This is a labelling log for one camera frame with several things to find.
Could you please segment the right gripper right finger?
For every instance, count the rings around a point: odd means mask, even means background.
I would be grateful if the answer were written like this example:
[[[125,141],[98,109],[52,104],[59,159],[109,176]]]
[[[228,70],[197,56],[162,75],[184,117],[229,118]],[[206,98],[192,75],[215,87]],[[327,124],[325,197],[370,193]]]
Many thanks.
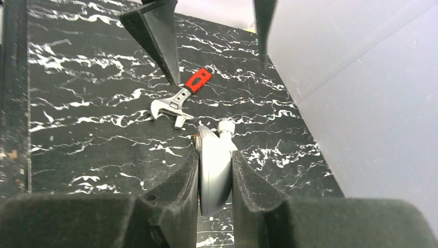
[[[235,247],[437,247],[423,214],[397,199],[301,198],[232,154]]]

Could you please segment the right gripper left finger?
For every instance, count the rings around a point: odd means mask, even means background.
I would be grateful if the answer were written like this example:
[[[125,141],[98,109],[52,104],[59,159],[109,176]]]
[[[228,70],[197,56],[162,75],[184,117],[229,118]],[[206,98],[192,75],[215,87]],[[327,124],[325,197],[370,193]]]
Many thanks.
[[[195,247],[199,154],[143,195],[21,194],[1,207],[1,247]]]

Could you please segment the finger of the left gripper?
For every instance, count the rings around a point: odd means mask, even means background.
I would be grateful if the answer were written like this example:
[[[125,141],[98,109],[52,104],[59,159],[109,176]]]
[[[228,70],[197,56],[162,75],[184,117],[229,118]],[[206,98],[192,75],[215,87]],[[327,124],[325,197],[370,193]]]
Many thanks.
[[[256,34],[258,36],[259,60],[262,69],[267,63],[268,39],[271,24],[273,21],[277,0],[253,0],[256,23]]]
[[[158,64],[172,85],[181,83],[174,13],[177,1],[142,1],[124,12],[120,22]]]

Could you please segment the white remote control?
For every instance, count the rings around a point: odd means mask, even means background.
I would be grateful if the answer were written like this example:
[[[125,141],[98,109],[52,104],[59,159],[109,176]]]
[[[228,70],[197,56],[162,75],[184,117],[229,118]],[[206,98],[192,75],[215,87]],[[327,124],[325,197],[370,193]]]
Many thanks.
[[[195,135],[199,152],[199,200],[202,216],[217,213],[232,189],[232,152],[238,150],[232,139],[221,141],[206,126],[199,126]]]

